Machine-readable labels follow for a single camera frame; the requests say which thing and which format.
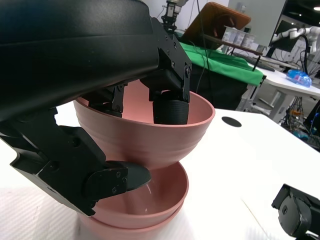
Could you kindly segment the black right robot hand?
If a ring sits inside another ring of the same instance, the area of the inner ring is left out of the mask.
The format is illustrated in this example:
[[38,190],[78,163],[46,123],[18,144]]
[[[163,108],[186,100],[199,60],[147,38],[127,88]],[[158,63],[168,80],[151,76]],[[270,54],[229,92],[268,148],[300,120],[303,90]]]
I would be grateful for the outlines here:
[[320,200],[283,184],[271,206],[278,210],[278,221],[287,235],[296,240],[320,238]]

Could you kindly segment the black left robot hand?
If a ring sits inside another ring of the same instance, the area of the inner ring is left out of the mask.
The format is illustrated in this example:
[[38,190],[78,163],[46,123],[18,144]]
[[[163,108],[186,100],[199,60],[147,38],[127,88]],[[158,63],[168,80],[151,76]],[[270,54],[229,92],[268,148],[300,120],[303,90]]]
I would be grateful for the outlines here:
[[1,1],[0,138],[16,151],[11,166],[88,217],[99,200],[145,185],[145,167],[106,161],[83,128],[55,115],[82,97],[119,118],[125,86],[141,80],[154,123],[185,125],[192,65],[174,34],[175,6],[157,19],[140,0]]

